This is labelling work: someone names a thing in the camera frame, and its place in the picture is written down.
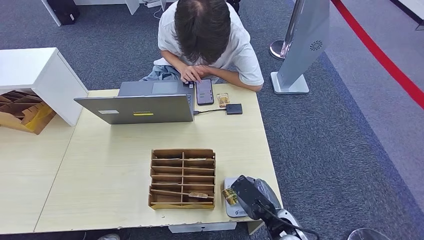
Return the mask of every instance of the hand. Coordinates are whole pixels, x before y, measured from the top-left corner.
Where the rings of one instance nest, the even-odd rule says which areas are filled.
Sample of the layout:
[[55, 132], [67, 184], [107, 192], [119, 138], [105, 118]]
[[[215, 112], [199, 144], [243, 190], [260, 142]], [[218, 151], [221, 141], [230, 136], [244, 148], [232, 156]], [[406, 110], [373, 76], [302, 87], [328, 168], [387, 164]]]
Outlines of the hand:
[[200, 82], [201, 76], [199, 75], [195, 66], [185, 66], [181, 71], [181, 81], [186, 82]]
[[211, 75], [211, 67], [206, 65], [196, 65], [194, 68], [201, 78]]

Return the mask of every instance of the white t-shirt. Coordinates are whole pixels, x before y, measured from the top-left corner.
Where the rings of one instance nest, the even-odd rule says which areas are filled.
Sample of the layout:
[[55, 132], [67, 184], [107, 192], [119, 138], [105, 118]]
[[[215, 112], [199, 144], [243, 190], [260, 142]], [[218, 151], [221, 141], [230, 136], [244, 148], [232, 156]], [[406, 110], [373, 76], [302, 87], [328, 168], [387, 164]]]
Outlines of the white t-shirt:
[[[175, 36], [175, 11], [177, 3], [174, 2], [162, 14], [159, 21], [159, 31], [157, 34], [157, 45], [162, 51], [169, 51], [177, 55], [188, 65], [196, 65], [189, 62], [180, 50]], [[229, 69], [234, 65], [238, 71], [240, 81], [246, 85], [259, 86], [264, 83], [258, 58], [250, 44], [251, 36], [243, 27], [239, 16], [231, 5], [227, 3], [229, 16], [231, 18], [231, 33], [229, 35], [228, 45], [221, 57], [211, 67], [219, 69]], [[170, 65], [164, 58], [154, 61], [155, 65]]]

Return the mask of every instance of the cardboard organizer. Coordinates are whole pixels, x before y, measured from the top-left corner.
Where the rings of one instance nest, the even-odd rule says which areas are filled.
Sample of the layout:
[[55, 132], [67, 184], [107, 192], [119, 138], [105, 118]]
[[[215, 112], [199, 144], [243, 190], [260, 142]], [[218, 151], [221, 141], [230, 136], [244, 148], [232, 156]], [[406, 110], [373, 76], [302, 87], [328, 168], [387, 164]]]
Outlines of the cardboard organizer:
[[0, 126], [40, 134], [56, 115], [35, 93], [10, 91], [0, 95]]
[[152, 209], [213, 209], [215, 153], [211, 149], [156, 149], [151, 151]]

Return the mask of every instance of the black cord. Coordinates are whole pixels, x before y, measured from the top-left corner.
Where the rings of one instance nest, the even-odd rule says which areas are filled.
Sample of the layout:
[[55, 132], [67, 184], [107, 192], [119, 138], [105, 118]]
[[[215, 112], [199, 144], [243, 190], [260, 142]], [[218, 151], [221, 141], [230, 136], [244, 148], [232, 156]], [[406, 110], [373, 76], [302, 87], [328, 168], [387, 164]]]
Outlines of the black cord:
[[272, 217], [274, 217], [275, 219], [277, 219], [278, 221], [280, 221], [281, 223], [283, 223], [283, 225], [286, 225], [286, 226], [289, 226], [289, 227], [291, 227], [291, 228], [294, 228], [294, 229], [300, 230], [300, 231], [302, 231], [302, 232], [306, 232], [306, 233], [313, 234], [313, 235], [315, 235], [315, 236], [316, 236], [316, 240], [320, 240], [320, 235], [319, 235], [316, 231], [312, 231], [312, 230], [309, 230], [309, 229], [306, 229], [306, 228], [303, 228], [303, 227], [299, 227], [299, 226], [292, 225], [292, 224], [290, 224], [290, 223], [288, 223], [288, 222], [284, 221], [283, 219], [279, 218], [279, 217], [278, 217], [277, 215], [275, 215], [272, 211], [268, 210], [268, 208], [267, 208], [265, 205], [263, 205], [260, 201], [257, 201], [257, 202], [258, 202], [258, 204], [262, 207], [262, 209], [263, 209], [263, 210], [265, 210], [265, 211], [266, 211], [267, 213], [269, 213]]
[[225, 111], [227, 110], [226, 108], [220, 108], [220, 109], [213, 109], [213, 110], [207, 110], [207, 111], [193, 111], [194, 115], [198, 115], [198, 114], [204, 114], [204, 113], [209, 113], [209, 112], [216, 112], [216, 111]]

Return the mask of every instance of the phone screen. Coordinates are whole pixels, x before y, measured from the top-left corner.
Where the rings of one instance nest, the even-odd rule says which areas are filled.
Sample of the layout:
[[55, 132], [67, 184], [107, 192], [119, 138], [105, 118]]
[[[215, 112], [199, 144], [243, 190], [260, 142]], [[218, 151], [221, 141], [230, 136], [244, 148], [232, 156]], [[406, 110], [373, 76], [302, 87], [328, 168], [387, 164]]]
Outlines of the phone screen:
[[212, 93], [212, 82], [210, 79], [202, 79], [201, 82], [196, 82], [196, 96], [198, 105], [214, 103], [214, 94]]

